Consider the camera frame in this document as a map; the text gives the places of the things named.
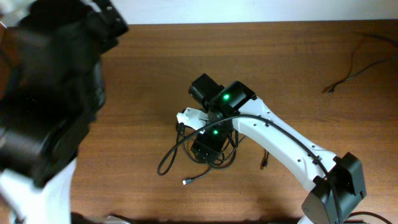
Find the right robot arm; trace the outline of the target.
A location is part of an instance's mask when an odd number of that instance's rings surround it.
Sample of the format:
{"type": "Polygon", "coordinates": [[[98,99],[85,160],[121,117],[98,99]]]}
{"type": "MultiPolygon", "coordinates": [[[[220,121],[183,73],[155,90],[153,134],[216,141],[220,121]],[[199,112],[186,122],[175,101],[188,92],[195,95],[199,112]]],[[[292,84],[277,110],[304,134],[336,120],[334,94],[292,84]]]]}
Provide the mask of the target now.
{"type": "Polygon", "coordinates": [[[189,94],[203,107],[188,116],[207,126],[206,147],[235,130],[280,161],[309,192],[302,204],[301,223],[343,223],[366,196],[361,161],[348,152],[343,157],[301,135],[278,118],[246,85],[235,81],[224,87],[208,75],[197,78],[189,94]]]}

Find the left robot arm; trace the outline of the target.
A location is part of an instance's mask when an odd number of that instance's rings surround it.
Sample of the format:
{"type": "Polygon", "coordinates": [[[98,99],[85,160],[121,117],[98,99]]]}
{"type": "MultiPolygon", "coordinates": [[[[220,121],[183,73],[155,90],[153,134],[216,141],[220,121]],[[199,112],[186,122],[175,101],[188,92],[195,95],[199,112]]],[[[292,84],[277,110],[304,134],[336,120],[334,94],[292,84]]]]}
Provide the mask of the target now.
{"type": "Polygon", "coordinates": [[[94,223],[70,205],[78,149],[106,101],[101,57],[128,31],[110,0],[2,1],[15,60],[1,97],[11,223],[94,223]]]}

